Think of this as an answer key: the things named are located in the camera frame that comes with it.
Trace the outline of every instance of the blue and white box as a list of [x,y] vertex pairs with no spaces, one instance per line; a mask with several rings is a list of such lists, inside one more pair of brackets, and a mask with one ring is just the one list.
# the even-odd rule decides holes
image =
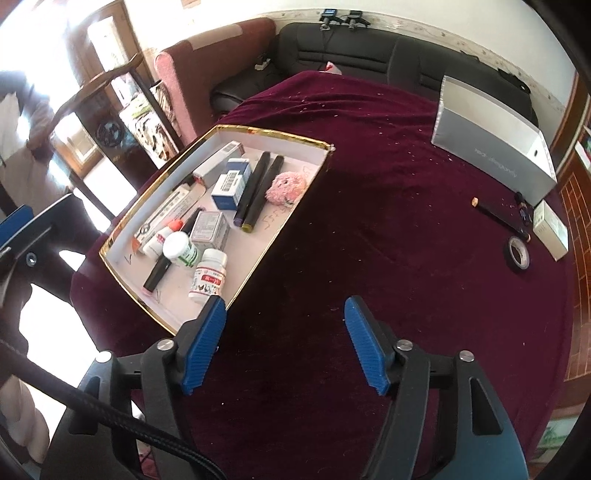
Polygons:
[[244,179],[244,185],[246,185],[252,173],[250,161],[247,158],[233,158],[228,160],[224,173],[228,173],[231,170],[238,170]]
[[244,187],[244,177],[240,175],[240,170],[221,174],[212,190],[213,203],[220,210],[236,210]]

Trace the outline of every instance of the person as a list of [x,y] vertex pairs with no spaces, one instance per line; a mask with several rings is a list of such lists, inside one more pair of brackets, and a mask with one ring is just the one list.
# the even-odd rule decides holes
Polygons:
[[[18,111],[14,102],[18,101]],[[0,209],[10,215],[20,205],[32,207],[35,215],[61,198],[66,186],[60,184],[48,171],[53,157],[47,127],[54,118],[49,98],[37,92],[23,72],[0,72],[0,102],[3,111],[10,115],[22,115],[30,125],[29,141],[19,148],[9,149],[7,158],[0,163]],[[0,138],[9,142],[16,136],[18,118],[6,118],[0,122]]]

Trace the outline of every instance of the barcode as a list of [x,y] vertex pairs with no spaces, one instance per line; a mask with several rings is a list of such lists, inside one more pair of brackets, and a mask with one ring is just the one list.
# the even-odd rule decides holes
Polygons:
[[230,188],[232,187],[232,183],[234,183],[234,179],[236,178],[238,173],[239,173],[238,170],[232,170],[232,171],[228,172],[228,175],[226,175],[226,180],[224,181],[224,183],[222,185],[223,192],[230,191]]

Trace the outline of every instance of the maroon armchair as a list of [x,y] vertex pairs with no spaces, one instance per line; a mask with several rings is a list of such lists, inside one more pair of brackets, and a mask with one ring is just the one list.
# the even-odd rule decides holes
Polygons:
[[212,89],[249,66],[254,68],[274,36],[273,20],[254,18],[181,40],[156,56],[156,72],[170,94],[185,145],[217,120],[209,101]]

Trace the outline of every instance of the metal screw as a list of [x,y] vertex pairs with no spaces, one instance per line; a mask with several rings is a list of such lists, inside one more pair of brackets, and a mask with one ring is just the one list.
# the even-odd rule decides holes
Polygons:
[[28,267],[34,267],[37,265],[37,256],[33,252],[29,252],[25,257],[25,262],[27,263]]
[[174,347],[174,340],[171,340],[170,338],[160,340],[158,345],[156,345],[156,348],[163,352],[170,350],[172,347]]
[[100,364],[105,364],[107,363],[109,360],[111,360],[111,357],[113,355],[111,354],[111,352],[108,352],[107,350],[103,351],[103,352],[99,352],[96,355],[96,361]]
[[460,352],[460,360],[462,362],[473,362],[474,354],[470,350],[462,350]]
[[396,348],[403,352],[408,352],[413,349],[413,343],[410,340],[399,340],[396,342]]

